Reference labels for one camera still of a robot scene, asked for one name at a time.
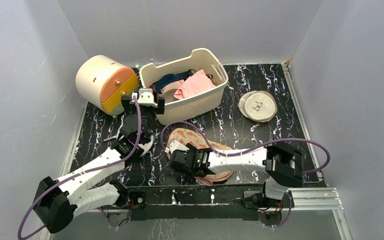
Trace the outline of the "floral mesh laundry bag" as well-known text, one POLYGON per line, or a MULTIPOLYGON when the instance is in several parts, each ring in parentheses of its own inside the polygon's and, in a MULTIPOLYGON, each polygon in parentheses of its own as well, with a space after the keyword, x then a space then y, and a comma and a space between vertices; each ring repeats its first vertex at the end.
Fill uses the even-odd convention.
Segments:
MULTIPOLYGON (((168 137, 168 145, 173 141, 178 141, 184 146, 191 144, 197 149, 209 148, 200 133, 186 128, 174 129, 168 137)), ((205 177, 195 177, 195 179, 203 185, 213 186, 214 184, 221 184, 222 182, 227 181, 233 173, 233 171, 224 171, 216 174, 208 174, 205 177)))

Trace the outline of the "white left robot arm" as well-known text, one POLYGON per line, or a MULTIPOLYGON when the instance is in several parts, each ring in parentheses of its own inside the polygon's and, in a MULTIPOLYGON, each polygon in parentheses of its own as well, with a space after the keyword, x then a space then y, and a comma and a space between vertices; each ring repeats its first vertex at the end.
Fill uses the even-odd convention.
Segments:
POLYGON ((120 129, 108 138, 110 146, 83 167, 57 179, 48 176, 40 181, 32 209, 51 234, 60 232, 75 217, 90 210, 102 206, 124 209, 133 202, 130 190, 119 180, 111 180, 100 187, 96 185, 150 150, 155 140, 151 131, 152 118, 154 114, 165 112, 165 99, 138 91, 122 97, 121 102, 125 107, 134 104, 137 110, 131 115, 133 124, 127 130, 120 129))

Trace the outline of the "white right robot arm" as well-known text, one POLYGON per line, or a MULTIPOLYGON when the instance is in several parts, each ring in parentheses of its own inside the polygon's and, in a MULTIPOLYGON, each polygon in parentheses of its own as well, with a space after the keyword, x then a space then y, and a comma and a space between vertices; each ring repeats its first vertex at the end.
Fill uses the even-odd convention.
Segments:
POLYGON ((304 185, 303 155, 286 142, 270 143, 268 146, 249 149, 213 150, 198 149, 192 144, 184 145, 173 140, 168 146, 170 167, 176 172, 204 178, 227 172, 265 172, 261 192, 245 194, 240 200, 248 209, 266 211, 280 206, 284 194, 290 188, 304 185))

